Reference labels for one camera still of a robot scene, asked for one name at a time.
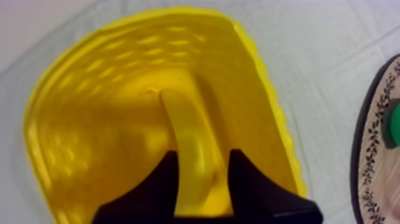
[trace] yellow plastic object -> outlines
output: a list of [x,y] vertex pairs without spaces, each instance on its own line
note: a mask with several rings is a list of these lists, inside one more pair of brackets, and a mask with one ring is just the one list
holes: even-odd
[[176,215],[232,213],[233,148],[306,195],[255,46],[214,10],[152,10],[88,35],[44,72],[25,119],[27,149],[57,223],[90,223],[167,150],[179,156]]

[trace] decorative plate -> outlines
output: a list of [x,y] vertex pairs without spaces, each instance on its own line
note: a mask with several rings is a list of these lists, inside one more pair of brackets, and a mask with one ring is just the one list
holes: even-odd
[[353,144],[351,191],[358,223],[400,222],[400,147],[390,117],[400,104],[400,55],[378,72],[364,100]]

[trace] black plastic piece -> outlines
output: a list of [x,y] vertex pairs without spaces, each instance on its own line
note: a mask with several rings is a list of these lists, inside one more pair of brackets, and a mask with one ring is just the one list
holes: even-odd
[[97,211],[93,223],[308,223],[323,221],[317,205],[265,177],[241,150],[232,150],[228,184],[234,216],[174,217],[178,192],[178,159],[168,152],[135,189]]
[[241,150],[232,150],[228,183],[235,217],[264,223],[320,224],[317,205],[265,177]]
[[141,184],[101,206],[93,223],[149,223],[151,220],[173,219],[178,179],[178,156],[169,151]]

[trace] white tablecloth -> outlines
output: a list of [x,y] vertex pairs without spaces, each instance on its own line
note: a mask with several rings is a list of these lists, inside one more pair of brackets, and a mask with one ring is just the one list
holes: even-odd
[[83,35],[114,19],[175,5],[216,8],[242,23],[270,72],[310,198],[325,223],[355,223],[349,183],[355,124],[379,67],[400,52],[400,2],[110,0],[76,15],[91,1],[0,2],[2,223],[52,222],[21,132],[27,99],[43,70]]

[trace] green object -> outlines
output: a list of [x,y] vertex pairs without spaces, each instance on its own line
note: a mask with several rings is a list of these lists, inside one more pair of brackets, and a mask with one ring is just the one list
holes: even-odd
[[397,105],[390,119],[390,132],[396,145],[400,145],[400,105]]

